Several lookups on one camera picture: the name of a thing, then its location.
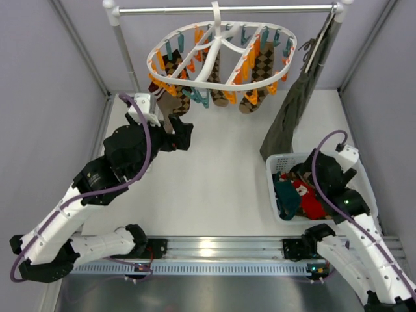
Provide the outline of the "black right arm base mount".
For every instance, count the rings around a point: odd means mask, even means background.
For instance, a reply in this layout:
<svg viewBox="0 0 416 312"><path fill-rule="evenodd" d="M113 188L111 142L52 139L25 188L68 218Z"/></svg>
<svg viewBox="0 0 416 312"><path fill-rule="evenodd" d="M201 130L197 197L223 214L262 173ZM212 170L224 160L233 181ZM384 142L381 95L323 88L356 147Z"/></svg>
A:
<svg viewBox="0 0 416 312"><path fill-rule="evenodd" d="M307 259L320 259L316 245L305 239L283 239L283 255L286 260L298 262Z"/></svg>

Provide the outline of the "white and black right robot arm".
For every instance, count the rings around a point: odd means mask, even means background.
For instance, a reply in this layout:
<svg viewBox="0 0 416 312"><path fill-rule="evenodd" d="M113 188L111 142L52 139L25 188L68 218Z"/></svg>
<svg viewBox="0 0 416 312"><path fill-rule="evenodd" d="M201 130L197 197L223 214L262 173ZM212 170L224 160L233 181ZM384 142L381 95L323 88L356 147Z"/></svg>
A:
<svg viewBox="0 0 416 312"><path fill-rule="evenodd" d="M317 179L319 150L312 152L311 173L322 199L334 210L333 220L354 247L351 252L326 224L302 235L310 255L319 255L336 269L354 290L365 311L415 311L415 283L394 259L367 209L354 214L338 208L322 192Z"/></svg>

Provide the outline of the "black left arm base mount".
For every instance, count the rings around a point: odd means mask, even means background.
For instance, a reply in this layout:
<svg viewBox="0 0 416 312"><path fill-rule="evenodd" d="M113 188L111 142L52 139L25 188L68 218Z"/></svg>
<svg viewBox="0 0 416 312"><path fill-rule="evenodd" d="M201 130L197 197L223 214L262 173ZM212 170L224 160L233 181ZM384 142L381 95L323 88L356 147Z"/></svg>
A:
<svg viewBox="0 0 416 312"><path fill-rule="evenodd" d="M148 239L146 244L140 244L130 253L131 259L162 259L168 249L167 239Z"/></svg>

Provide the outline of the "beige ribbed sock striped cuff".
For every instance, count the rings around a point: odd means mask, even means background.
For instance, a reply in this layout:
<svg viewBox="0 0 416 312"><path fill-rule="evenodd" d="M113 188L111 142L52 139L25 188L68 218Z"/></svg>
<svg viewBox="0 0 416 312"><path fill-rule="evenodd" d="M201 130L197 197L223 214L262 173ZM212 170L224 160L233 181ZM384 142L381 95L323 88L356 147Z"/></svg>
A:
<svg viewBox="0 0 416 312"><path fill-rule="evenodd" d="M181 106L181 102L177 97L172 96L165 89L157 86L154 82L149 84L148 90L155 96L159 110L162 113L164 121L164 129L167 133L173 133L174 129L169 119L169 115Z"/></svg>

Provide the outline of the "white round clip hanger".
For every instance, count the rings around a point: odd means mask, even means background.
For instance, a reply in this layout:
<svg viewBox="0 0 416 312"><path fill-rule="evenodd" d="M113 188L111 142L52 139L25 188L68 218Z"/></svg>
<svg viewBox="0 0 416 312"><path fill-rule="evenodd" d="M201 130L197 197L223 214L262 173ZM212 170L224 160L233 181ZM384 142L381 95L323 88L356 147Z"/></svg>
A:
<svg viewBox="0 0 416 312"><path fill-rule="evenodd" d="M223 21L220 5L213 2L213 21L193 23L166 35L148 54L149 78L173 96L208 105L210 89L223 91L230 104L246 97L257 104L257 89L274 95L286 81L297 37L289 29L266 22ZM252 70L267 42L274 44L274 75L252 80ZM220 81L209 83L216 55L220 52Z"/></svg>

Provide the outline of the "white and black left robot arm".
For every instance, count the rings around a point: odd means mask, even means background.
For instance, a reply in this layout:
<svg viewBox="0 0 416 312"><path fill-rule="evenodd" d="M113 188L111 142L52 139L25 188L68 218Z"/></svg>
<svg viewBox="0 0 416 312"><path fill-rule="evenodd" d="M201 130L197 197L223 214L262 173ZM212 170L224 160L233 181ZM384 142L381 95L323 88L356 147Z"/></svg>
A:
<svg viewBox="0 0 416 312"><path fill-rule="evenodd" d="M137 224L105 235L75 234L90 215L141 179L158 152L190 148L194 126L176 114L168 117L173 133L167 133L162 125L141 125L130 114L125 117L128 123L103 141L104 155L85 165L49 215L28 234L10 239L17 255L10 272L14 283L52 283L91 261L133 259L146 253L148 238Z"/></svg>

